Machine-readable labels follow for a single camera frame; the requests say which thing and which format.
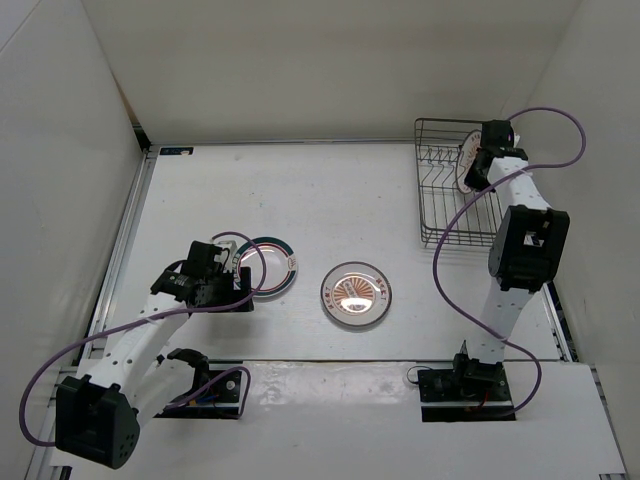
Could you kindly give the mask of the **green rimmed plate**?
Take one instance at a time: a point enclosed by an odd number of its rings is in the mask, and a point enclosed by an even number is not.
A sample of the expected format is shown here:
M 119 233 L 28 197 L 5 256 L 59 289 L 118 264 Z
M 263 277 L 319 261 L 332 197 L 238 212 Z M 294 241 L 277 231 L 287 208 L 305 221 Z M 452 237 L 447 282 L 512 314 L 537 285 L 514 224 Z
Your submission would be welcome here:
M 240 269 L 249 267 L 251 269 L 251 286 L 256 291 L 256 299 L 267 300 L 280 296 L 296 280 L 298 262 L 295 252 L 288 243 L 276 237 L 257 237 L 253 239 L 253 242 L 262 252 L 266 262 L 264 283 L 258 287 L 263 276 L 260 255 L 249 242 L 245 242 L 237 249 L 232 258 L 236 284 L 239 284 L 240 281 Z

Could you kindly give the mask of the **orange sun pattern plate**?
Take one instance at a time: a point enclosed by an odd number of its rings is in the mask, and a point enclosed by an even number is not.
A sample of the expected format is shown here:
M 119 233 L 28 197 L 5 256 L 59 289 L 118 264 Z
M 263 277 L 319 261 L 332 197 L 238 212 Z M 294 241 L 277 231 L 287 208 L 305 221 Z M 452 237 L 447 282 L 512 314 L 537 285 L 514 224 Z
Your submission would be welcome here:
M 387 316 L 392 299 L 387 276 L 361 261 L 336 265 L 320 286 L 321 306 L 328 319 L 351 331 L 374 328 Z

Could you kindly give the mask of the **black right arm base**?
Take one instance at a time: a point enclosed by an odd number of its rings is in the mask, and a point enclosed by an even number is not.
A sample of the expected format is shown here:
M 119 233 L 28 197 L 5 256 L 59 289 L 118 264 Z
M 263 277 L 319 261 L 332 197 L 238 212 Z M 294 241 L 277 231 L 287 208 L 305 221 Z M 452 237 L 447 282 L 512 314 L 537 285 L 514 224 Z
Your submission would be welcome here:
M 418 388 L 424 423 L 514 421 L 512 400 L 502 363 L 482 363 L 463 345 L 447 367 L 415 365 L 406 380 Z

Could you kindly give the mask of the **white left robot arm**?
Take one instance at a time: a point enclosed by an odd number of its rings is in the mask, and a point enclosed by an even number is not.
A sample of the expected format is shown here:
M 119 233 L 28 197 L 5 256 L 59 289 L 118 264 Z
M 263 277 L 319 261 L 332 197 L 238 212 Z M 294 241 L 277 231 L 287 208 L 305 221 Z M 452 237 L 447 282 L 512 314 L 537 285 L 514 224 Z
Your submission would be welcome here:
M 58 450 L 119 469 L 131 457 L 142 427 L 209 395 L 213 386 L 236 380 L 245 368 L 210 369 L 193 349 L 164 349 L 194 313 L 252 310 L 251 270 L 225 270 L 185 263 L 154 282 L 141 311 L 116 344 L 80 377 L 67 377 L 56 392 L 55 446 Z

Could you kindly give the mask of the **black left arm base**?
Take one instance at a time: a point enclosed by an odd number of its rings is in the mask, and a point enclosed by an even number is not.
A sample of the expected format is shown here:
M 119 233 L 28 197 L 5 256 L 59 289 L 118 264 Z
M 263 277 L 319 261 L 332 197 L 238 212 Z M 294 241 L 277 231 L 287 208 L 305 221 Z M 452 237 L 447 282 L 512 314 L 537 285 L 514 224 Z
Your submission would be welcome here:
M 186 363 L 193 370 L 193 381 L 157 418 L 239 420 L 243 416 L 252 383 L 248 368 L 213 362 L 193 349 L 175 349 L 167 359 Z

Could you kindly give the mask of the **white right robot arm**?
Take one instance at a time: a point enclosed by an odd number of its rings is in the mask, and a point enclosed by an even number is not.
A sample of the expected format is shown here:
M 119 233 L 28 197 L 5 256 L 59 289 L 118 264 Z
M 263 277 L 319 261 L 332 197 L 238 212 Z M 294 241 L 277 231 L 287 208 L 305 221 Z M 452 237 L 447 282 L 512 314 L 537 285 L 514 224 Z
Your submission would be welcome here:
M 460 399 L 470 400 L 500 381 L 504 342 L 524 307 L 559 268 L 570 217 L 550 206 L 532 176 L 514 174 L 527 166 L 522 149 L 481 149 L 465 179 L 473 188 L 492 187 L 503 218 L 489 251 L 492 280 L 480 315 L 489 330 L 463 344 L 449 375 L 450 390 Z

